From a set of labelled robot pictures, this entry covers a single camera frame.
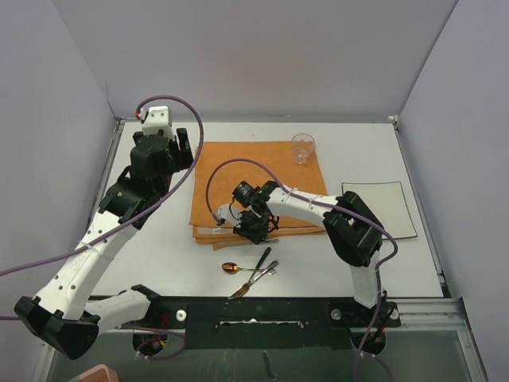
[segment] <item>metal frame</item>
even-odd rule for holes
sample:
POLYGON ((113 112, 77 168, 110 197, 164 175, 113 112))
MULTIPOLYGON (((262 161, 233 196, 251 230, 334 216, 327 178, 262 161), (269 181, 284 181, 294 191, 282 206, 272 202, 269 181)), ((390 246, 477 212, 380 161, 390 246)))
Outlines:
MULTIPOLYGON (((115 158, 119 141, 122 136, 123 127, 125 122, 130 122, 131 119, 120 119, 117 121, 115 132, 111 140, 110 149, 107 155, 107 161, 104 167, 103 176, 97 192, 97 196, 92 211, 97 209, 97 205, 103 197, 106 188, 107 181, 110 176, 111 166, 115 158)), ((398 140, 399 149, 401 150, 403 161, 405 163, 406 172, 410 179, 412 191, 414 193, 415 200, 418 205, 418 211, 422 218, 422 224, 425 230, 426 239, 428 240, 429 247, 435 262, 437 273, 443 283, 443 287, 446 289, 445 279, 441 266, 440 259, 438 257, 431 231, 429 230, 428 221, 425 216, 425 211, 422 207, 421 198, 417 191, 417 186, 410 172, 410 168, 407 163, 405 151, 399 136, 397 125, 395 125, 394 133, 398 140)), ((488 378, 484 370, 482 360, 477 350, 476 344, 473 339, 472 332, 468 326, 468 319, 464 310, 463 302, 460 299, 454 298, 405 298, 405 299, 391 299, 398 304, 399 316, 401 319, 401 327, 398 328, 387 328, 387 332, 392 331, 455 331, 461 343, 461 349, 464 354, 465 363, 468 367, 472 382, 487 382, 488 378)), ((363 329, 352 329, 352 332, 362 332, 363 329)), ((125 333, 122 330, 111 330, 108 333, 125 333)), ((129 330, 130 333, 137 333, 135 330, 129 330)), ((52 363, 55 349, 51 346, 41 342, 41 351, 39 352, 35 368, 33 370, 32 381, 40 382, 46 380, 49 369, 52 363)))

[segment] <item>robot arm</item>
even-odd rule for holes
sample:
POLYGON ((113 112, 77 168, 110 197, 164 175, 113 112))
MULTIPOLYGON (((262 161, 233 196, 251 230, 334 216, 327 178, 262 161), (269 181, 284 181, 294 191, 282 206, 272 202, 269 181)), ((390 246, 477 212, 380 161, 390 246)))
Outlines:
POLYGON ((343 196, 335 197, 292 191, 292 194, 307 200, 303 201, 291 197, 274 181, 268 181, 264 186, 256 188, 243 181, 232 194, 236 201, 249 210, 240 211, 232 205, 223 205, 217 213, 222 224, 225 221, 232 224, 234 233, 255 244, 266 240, 270 232, 278 229, 278 219, 275 216, 291 216, 325 228, 336 254, 350 266, 354 286, 353 298, 367 308, 376 304, 378 287, 375 265, 379 261, 379 249, 382 246, 381 233, 346 213, 310 202, 338 205, 382 226, 359 195, 346 192, 343 196))
MULTIPOLYGON (((99 210, 80 241, 88 246, 103 233, 118 227, 159 201, 169 190, 173 173, 189 168, 192 151, 187 131, 171 129, 169 109, 151 107, 134 134, 130 166, 106 192, 99 210)), ((117 253, 146 222, 147 217, 69 258, 51 281, 33 298, 22 297, 14 307, 18 317, 37 337, 67 357, 83 355, 101 333, 146 316, 157 296, 143 286, 133 286, 117 296, 88 299, 117 253)))

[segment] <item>wall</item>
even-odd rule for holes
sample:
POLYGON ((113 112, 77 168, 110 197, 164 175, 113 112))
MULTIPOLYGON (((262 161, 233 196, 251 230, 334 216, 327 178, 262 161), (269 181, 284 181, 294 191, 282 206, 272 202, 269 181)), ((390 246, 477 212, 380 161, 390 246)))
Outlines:
MULTIPOLYGON (((114 120, 49 0, 0 2, 0 269, 72 249, 86 228, 114 120)), ((58 265, 0 279, 13 315, 58 265)), ((30 378, 40 342, 0 322, 0 380, 30 378)))
POLYGON ((445 275, 491 382, 509 375, 509 3, 461 0, 402 112, 445 275))
POLYGON ((456 0, 54 2, 116 115, 170 93, 209 120, 386 122, 456 0))

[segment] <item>gray floor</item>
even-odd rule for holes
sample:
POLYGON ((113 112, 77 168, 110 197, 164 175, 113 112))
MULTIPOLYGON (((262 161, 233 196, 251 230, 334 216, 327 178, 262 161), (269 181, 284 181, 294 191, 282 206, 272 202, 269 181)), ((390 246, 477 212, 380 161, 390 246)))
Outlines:
MULTIPOLYGON (((383 359, 397 381, 470 381, 456 332, 391 332, 387 334, 383 359)), ((189 350, 171 361, 134 359, 131 335, 109 333, 100 337, 79 360, 55 355, 48 382, 67 382, 97 364, 106 364, 119 374, 120 382, 131 381, 270 381, 262 350, 189 350)), ((180 339, 171 340, 173 351, 180 339)), ((326 348, 267 350, 270 371, 277 381, 352 381, 352 351, 326 348)), ((386 371, 368 359, 361 365, 361 380, 389 381, 386 371)))

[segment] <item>white table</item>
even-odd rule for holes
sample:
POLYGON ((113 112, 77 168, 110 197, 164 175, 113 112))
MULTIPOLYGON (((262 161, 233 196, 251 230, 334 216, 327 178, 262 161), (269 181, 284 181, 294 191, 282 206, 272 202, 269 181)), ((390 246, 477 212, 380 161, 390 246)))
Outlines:
MULTIPOLYGON (((198 143, 195 123, 186 127, 192 146, 198 143)), ((341 194, 341 182, 400 181, 418 233, 398 240, 398 255, 381 267, 382 282, 390 298, 443 297, 433 257, 412 192, 398 141, 390 124, 362 123, 205 123, 205 141, 290 140, 296 133, 311 134, 329 194, 341 194)), ((111 168, 108 186, 129 165, 138 123, 126 123, 111 168)), ((183 173, 173 176, 173 184, 183 173)), ((247 279, 245 272, 226 275, 227 261, 254 266, 265 246, 241 246, 213 251, 210 244, 196 244, 188 225, 194 176, 168 199, 143 229, 119 252, 94 294, 111 295, 143 284, 168 296, 227 296, 247 279)), ((250 291, 258 297, 351 297, 349 267, 334 252, 328 237, 306 235, 279 238, 270 259, 280 265, 275 276, 261 280, 250 291)), ((381 258, 392 251, 384 240, 381 258)))

